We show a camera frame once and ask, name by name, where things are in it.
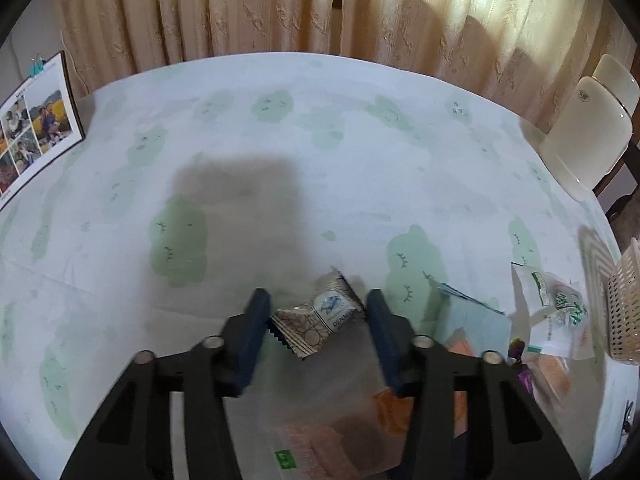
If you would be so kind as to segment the photo collage calendar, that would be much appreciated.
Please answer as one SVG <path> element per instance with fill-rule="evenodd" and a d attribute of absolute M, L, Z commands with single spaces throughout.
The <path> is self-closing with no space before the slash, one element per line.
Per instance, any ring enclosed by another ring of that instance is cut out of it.
<path fill-rule="evenodd" d="M 60 51 L 1 103 L 2 205 L 85 137 L 66 55 Z"/>

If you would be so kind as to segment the white plastic basket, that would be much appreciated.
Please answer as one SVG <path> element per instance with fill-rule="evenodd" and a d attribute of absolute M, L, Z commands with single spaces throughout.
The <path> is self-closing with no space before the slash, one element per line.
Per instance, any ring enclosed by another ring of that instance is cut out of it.
<path fill-rule="evenodd" d="M 606 286 L 608 348 L 611 358 L 628 365 L 640 362 L 640 254 L 630 241 Z"/>

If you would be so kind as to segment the teal binder clip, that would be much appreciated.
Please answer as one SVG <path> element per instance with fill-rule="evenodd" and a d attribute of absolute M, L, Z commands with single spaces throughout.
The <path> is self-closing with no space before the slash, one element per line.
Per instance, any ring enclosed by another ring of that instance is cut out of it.
<path fill-rule="evenodd" d="M 32 66 L 29 69 L 29 76 L 35 77 L 43 71 L 44 61 L 41 55 L 37 54 L 32 58 Z"/>

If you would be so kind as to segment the green white snack packet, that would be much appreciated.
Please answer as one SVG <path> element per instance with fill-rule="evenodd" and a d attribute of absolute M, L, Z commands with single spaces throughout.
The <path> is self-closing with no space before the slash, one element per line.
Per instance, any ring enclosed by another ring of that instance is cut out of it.
<path fill-rule="evenodd" d="M 569 360 L 594 357 L 590 312 L 582 294 L 552 273 L 512 263 L 513 329 L 529 353 Z"/>

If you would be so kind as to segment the grey patterned candy wrapper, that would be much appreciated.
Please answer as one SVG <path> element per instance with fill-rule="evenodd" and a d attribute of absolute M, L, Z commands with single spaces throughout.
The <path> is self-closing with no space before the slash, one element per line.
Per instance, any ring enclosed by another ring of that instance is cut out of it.
<path fill-rule="evenodd" d="M 337 269 L 323 275 L 309 300 L 270 316 L 270 333 L 299 359 L 318 353 L 350 322 L 366 316 L 366 307 Z"/>

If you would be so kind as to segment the purple candy packet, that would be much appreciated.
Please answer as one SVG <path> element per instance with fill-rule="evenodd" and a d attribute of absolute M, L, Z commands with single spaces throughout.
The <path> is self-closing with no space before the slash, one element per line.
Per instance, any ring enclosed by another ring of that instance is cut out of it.
<path fill-rule="evenodd" d="M 518 380 L 523 385 L 525 390 L 532 394 L 533 388 L 533 374 L 529 367 L 523 362 L 524 352 L 526 350 L 526 343 L 520 338 L 513 339 L 509 344 L 508 350 L 508 363 L 518 373 Z"/>

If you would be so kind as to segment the cream thermos jug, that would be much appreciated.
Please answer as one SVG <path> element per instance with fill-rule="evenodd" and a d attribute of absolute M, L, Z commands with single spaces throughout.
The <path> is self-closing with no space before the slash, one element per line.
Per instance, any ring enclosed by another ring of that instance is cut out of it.
<path fill-rule="evenodd" d="M 582 202 L 626 151 L 639 85 L 621 62 L 602 55 L 590 76 L 580 78 L 538 153 L 550 174 Z"/>

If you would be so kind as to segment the beige curtain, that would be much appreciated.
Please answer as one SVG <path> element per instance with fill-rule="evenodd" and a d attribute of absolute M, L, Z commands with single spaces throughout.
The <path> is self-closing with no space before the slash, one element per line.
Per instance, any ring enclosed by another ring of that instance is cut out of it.
<path fill-rule="evenodd" d="M 639 43 L 610 0 L 53 0 L 88 90 L 160 66 L 295 51 L 430 75 L 549 129 L 603 55 Z"/>

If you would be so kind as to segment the clear orange print packet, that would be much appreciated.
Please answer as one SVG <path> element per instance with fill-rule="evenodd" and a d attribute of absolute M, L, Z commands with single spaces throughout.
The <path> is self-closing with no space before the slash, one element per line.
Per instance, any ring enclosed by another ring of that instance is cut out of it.
<path fill-rule="evenodd" d="M 570 372 L 563 358 L 526 353 L 524 363 L 533 375 L 534 386 L 549 401 L 563 404 L 572 390 Z"/>

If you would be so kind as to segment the pink biscuit packet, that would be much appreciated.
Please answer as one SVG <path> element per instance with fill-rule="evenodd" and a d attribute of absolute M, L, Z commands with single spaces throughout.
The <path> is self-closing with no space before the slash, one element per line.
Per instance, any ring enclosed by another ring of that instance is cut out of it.
<path fill-rule="evenodd" d="M 282 479 L 384 479 L 399 466 L 413 408 L 386 388 L 361 408 L 271 431 Z"/>

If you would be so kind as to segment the black binder clip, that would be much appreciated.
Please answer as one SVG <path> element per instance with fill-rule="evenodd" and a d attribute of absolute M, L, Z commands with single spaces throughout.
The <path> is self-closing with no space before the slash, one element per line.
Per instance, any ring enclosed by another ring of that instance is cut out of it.
<path fill-rule="evenodd" d="M 622 426 L 620 426 L 620 435 L 628 436 L 631 433 L 632 423 L 634 422 L 634 401 L 627 401 L 623 416 Z"/>

